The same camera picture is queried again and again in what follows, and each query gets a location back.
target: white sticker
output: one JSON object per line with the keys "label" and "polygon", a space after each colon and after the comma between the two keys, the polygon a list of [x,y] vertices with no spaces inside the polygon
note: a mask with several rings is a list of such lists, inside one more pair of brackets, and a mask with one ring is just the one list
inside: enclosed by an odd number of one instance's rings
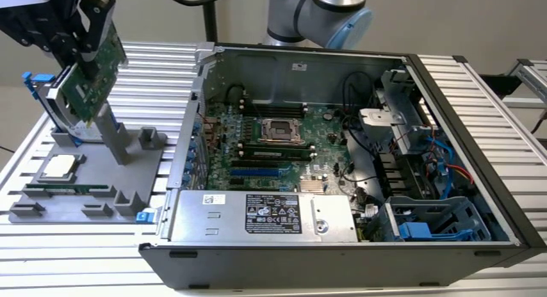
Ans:
{"label": "white sticker", "polygon": [[202,195],[202,204],[225,204],[225,195]]}
{"label": "white sticker", "polygon": [[308,69],[308,65],[304,63],[292,64],[292,71],[305,71],[307,69]]}

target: warning label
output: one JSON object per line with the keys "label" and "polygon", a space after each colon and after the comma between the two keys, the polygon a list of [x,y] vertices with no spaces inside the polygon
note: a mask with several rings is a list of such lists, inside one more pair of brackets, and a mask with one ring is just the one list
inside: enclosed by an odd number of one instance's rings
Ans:
{"label": "warning label", "polygon": [[301,234],[297,195],[246,195],[245,230],[252,234]]}

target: capacitor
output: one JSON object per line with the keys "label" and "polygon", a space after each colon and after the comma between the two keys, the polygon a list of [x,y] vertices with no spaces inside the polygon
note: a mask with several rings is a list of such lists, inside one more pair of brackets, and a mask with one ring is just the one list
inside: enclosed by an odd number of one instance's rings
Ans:
{"label": "capacitor", "polygon": [[190,162],[186,161],[184,164],[184,170],[190,171],[192,169],[193,169],[193,165]]}
{"label": "capacitor", "polygon": [[196,149],[196,148],[197,148],[197,143],[192,140],[192,141],[189,142],[189,144],[188,144],[188,147],[189,147],[190,149]]}
{"label": "capacitor", "polygon": [[194,154],[193,152],[189,152],[189,151],[188,151],[188,153],[186,153],[186,160],[188,160],[188,161],[193,161],[193,158],[196,158],[196,154]]}
{"label": "capacitor", "polygon": [[332,118],[333,118],[333,116],[332,116],[331,113],[325,113],[325,114],[323,115],[323,120],[324,120],[324,121],[332,121]]}

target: metal slotted surface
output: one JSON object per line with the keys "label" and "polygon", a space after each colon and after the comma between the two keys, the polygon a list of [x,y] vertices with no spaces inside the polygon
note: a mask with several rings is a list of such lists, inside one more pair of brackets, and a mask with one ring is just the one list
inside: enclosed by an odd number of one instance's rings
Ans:
{"label": "metal slotted surface", "polygon": [[541,75],[547,80],[547,60],[532,60],[533,68],[537,71],[537,74]]}
{"label": "metal slotted surface", "polygon": [[[153,125],[169,136],[150,206],[162,205],[169,160],[174,150],[181,116],[193,73],[193,45],[125,44],[129,65],[120,71],[109,101],[114,115],[128,128]],[[473,114],[488,106],[467,111],[469,117],[496,116]],[[0,174],[9,176],[0,190],[0,211],[6,211],[24,183],[29,181],[50,149],[49,124],[42,118],[13,161]],[[476,139],[485,147],[513,145],[517,139],[492,137]],[[531,175],[543,177],[539,166]],[[524,170],[511,170],[507,163],[496,163],[501,175],[527,179]],[[519,195],[527,215],[540,235],[547,239],[547,196]],[[488,268],[457,281],[449,287],[396,289],[299,289],[244,291],[173,291],[168,289],[138,256],[136,245],[150,240],[154,225],[12,225],[8,215],[0,214],[0,292],[6,296],[545,296],[547,254],[539,255],[511,268]]]}
{"label": "metal slotted surface", "polygon": [[[544,152],[527,137],[527,131],[519,129],[507,107],[492,101],[493,93],[480,85],[467,64],[444,56],[420,59],[519,206],[533,217],[547,216]],[[423,101],[421,108],[432,121]],[[540,232],[547,230],[547,222],[533,220],[533,224]]]}

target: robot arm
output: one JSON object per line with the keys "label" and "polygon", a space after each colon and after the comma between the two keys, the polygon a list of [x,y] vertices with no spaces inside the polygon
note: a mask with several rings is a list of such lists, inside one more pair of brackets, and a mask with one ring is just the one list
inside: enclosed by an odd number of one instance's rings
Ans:
{"label": "robot arm", "polygon": [[93,80],[113,6],[114,0],[0,0],[0,29],[20,45],[40,47],[62,68],[77,63],[85,78]]}
{"label": "robot arm", "polygon": [[[62,68],[57,76],[22,75],[54,133],[68,134],[76,145],[104,142],[109,148],[120,124],[106,97],[126,59],[112,24],[113,7],[114,0],[0,0],[1,31],[20,45],[40,47]],[[114,147],[114,157],[120,151]]]}
{"label": "robot arm", "polygon": [[372,12],[365,0],[269,0],[264,44],[299,46],[308,39],[331,49],[352,49]]}

